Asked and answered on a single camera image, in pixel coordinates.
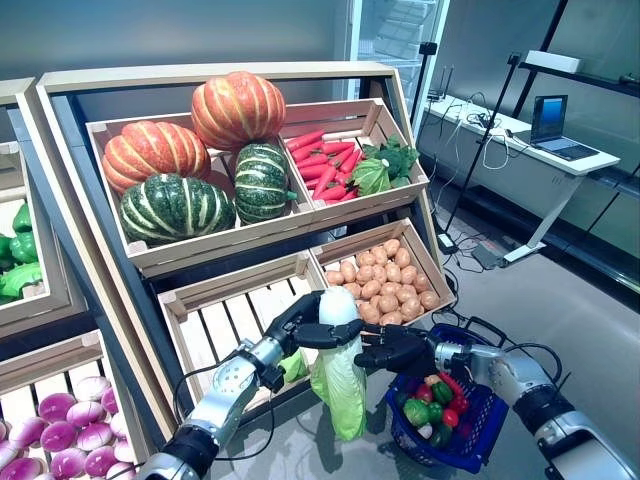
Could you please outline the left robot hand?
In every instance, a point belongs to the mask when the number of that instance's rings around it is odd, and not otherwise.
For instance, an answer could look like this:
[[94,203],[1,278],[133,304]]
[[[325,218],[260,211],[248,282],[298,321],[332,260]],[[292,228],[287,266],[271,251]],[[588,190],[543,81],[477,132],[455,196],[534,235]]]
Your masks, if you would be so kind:
[[292,306],[278,315],[265,335],[277,341],[283,357],[291,356],[298,348],[332,349],[354,340],[363,329],[364,322],[354,315],[342,325],[321,324],[319,306],[322,291],[303,295]]

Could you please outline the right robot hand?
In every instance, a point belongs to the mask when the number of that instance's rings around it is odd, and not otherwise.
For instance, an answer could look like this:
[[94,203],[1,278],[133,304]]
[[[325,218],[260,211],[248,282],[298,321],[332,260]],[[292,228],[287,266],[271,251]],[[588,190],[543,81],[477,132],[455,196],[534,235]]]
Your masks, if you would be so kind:
[[359,367],[420,378],[438,373],[435,349],[439,340],[426,330],[366,324],[361,340],[362,352],[354,357]]

